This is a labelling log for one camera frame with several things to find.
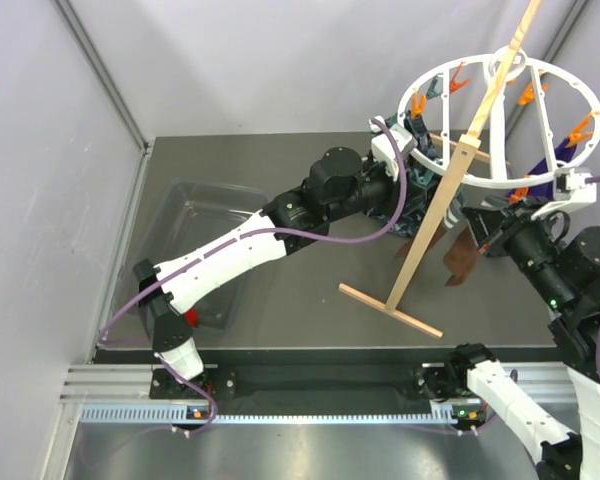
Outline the dark patterned sock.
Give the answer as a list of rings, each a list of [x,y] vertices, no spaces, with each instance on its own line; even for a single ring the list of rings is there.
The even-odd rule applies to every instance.
[[[415,120],[405,118],[402,125],[418,141],[418,150],[425,154],[430,160],[438,158],[436,147],[421,115]],[[404,160],[406,173],[406,199],[398,219],[388,230],[411,241],[423,221],[426,211],[436,193],[441,176],[419,163],[412,155]],[[363,211],[368,218],[378,221],[382,227],[390,223],[398,204],[400,186],[392,185],[391,195],[383,203],[376,203]],[[434,234],[432,242],[437,242],[447,231],[451,230],[461,218],[461,208],[466,204],[466,198],[459,187],[456,191],[451,205],[447,208],[442,223]]]

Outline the teal clothespin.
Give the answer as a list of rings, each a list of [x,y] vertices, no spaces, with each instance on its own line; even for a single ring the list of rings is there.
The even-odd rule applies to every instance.
[[[434,77],[431,78],[425,94],[427,100],[432,100],[442,95],[442,80],[443,76],[441,74],[436,74]]]

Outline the red snowflake sock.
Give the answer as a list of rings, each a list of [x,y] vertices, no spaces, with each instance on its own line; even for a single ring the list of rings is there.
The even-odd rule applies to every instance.
[[[184,318],[191,328],[198,327],[199,317],[195,309],[191,308],[190,310],[186,311],[184,313]]]

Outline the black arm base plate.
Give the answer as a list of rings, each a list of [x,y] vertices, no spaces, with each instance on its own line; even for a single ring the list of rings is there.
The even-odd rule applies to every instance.
[[[460,379],[442,365],[316,364],[207,367],[190,380],[176,378],[167,368],[154,371],[152,399],[193,399],[210,395],[220,402],[253,399],[258,394],[335,394],[346,398],[366,393],[397,400],[446,401],[469,395]]]

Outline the white round sock hanger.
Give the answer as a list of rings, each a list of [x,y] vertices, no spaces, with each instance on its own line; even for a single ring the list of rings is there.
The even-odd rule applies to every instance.
[[[448,132],[450,111],[449,111],[449,98],[451,95],[451,83],[455,78],[455,75],[451,72],[452,69],[459,69],[467,64],[481,64],[483,67],[484,82],[487,87],[487,76],[493,75],[500,61],[496,58],[498,55],[504,53],[506,47],[501,48],[492,55],[482,54],[473,55],[464,59],[458,59],[444,63],[434,69],[431,69],[421,75],[415,80],[404,92],[396,112],[397,119],[403,121],[406,118],[406,113],[410,112],[411,109],[411,97],[415,91],[419,93],[421,87],[425,83],[431,80],[436,74],[443,76],[443,87],[442,87],[442,120],[443,129],[442,132],[446,134]],[[544,158],[546,160],[548,171],[543,174],[531,175],[528,177],[521,178],[509,178],[507,174],[506,159],[504,156],[504,133],[505,133],[505,116],[504,116],[504,100],[505,100],[505,88],[506,85],[517,78],[521,72],[528,69],[531,75],[531,91],[534,94],[535,105],[538,111],[539,118],[539,129],[544,146]],[[545,184],[553,181],[557,176],[567,173],[568,170],[581,166],[591,155],[591,153],[597,147],[600,141],[600,114],[592,120],[594,123],[593,130],[595,130],[592,138],[584,141],[585,146],[583,151],[575,156],[570,162],[560,163],[557,161],[554,155],[553,146],[553,131],[550,128],[550,122],[548,113],[546,110],[545,92],[541,85],[541,74],[551,74],[562,81],[566,82],[571,88],[579,92],[579,94],[586,100],[590,111],[599,110],[600,102],[593,91],[584,83],[582,83],[576,76],[567,72],[566,70],[551,65],[547,62],[528,58],[526,53],[519,50],[519,53],[514,59],[514,63],[509,70],[507,75],[507,82],[502,88],[502,92],[494,107],[491,111],[489,119],[485,125],[489,126],[490,133],[490,152],[489,152],[489,165],[490,175],[486,178],[475,177],[467,173],[464,175],[461,184],[470,185],[477,188],[485,189],[504,189],[511,190],[521,187],[533,187],[540,184]],[[436,174],[443,176],[445,173],[451,156],[453,155],[454,149],[451,148],[450,140],[448,137],[442,138],[442,153],[443,156],[440,160],[430,160],[425,154],[415,149],[412,151],[412,155],[416,160],[434,171]]]

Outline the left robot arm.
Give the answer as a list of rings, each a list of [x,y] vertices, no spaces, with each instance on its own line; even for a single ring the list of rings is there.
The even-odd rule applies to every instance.
[[[154,355],[174,372],[172,384],[185,396],[206,387],[207,374],[186,312],[203,297],[242,274],[290,256],[317,242],[356,245],[375,240],[397,222],[406,202],[406,158],[417,141],[405,127],[371,121],[376,135],[368,158],[346,147],[324,153],[303,182],[276,196],[239,226],[176,259],[134,267],[136,300]],[[390,208],[384,226],[363,237],[336,238],[332,223]]]

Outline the brown sock with stripes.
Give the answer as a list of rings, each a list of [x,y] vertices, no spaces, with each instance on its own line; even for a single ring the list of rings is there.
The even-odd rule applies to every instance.
[[[469,228],[462,230],[444,255],[443,263],[450,272],[447,287],[459,286],[475,268],[479,251]]]

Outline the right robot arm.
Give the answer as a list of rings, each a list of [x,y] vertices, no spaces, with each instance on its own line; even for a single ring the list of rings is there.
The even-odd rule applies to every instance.
[[[456,347],[444,362],[451,391],[477,395],[525,448],[541,479],[600,479],[600,226],[570,241],[570,216],[542,213],[523,199],[500,209],[467,208],[479,253],[507,257],[544,302],[547,329],[577,401],[579,430],[552,417],[481,343]]]

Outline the clear plastic bin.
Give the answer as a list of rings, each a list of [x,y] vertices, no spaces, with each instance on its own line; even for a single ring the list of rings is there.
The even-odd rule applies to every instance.
[[[175,179],[161,195],[138,246],[119,277],[110,307],[118,311],[139,292],[132,268],[148,259],[157,265],[202,247],[246,221],[268,202],[258,189],[218,182]],[[250,275],[245,273],[199,300],[199,337],[222,337],[233,327]]]

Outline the orange clothespin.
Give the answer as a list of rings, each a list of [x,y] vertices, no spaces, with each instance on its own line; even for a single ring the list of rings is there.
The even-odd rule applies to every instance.
[[[410,117],[412,119],[421,116],[426,108],[427,97],[415,91],[411,97]]]
[[[579,143],[587,141],[593,137],[595,130],[585,130],[585,128],[599,114],[599,110],[592,110],[580,120],[580,122],[569,132],[567,136],[567,148],[577,146]]]

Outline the aluminium frame rail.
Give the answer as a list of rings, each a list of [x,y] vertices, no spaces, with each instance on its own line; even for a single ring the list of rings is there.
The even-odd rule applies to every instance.
[[[205,349],[219,365],[446,366],[442,349]],[[563,478],[600,479],[600,384],[553,348],[494,348],[455,372],[469,395],[446,401],[387,394],[258,394],[220,402],[152,399],[165,367],[146,350],[106,350],[69,368],[44,479],[526,479],[547,477],[545,444],[572,429],[580,450]]]

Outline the wooden hanger stand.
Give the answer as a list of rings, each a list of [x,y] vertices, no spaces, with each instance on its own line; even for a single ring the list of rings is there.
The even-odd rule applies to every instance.
[[[399,311],[397,306],[424,257],[422,253],[427,244],[430,228],[435,228],[437,226],[441,217],[451,204],[464,175],[467,173],[475,158],[476,152],[479,150],[479,137],[484,129],[484,125],[489,119],[494,104],[507,82],[509,70],[514,63],[516,55],[519,53],[526,33],[528,32],[540,5],[541,2],[539,0],[528,3],[513,38],[505,48],[504,53],[496,57],[500,61],[500,64],[493,75],[487,76],[486,92],[466,133],[461,135],[454,149],[436,194],[426,212],[427,219],[421,224],[421,237],[414,243],[413,249],[406,257],[387,301],[381,302],[344,283],[339,285],[339,291],[341,293],[433,338],[440,339],[443,337],[443,332],[441,330]]]

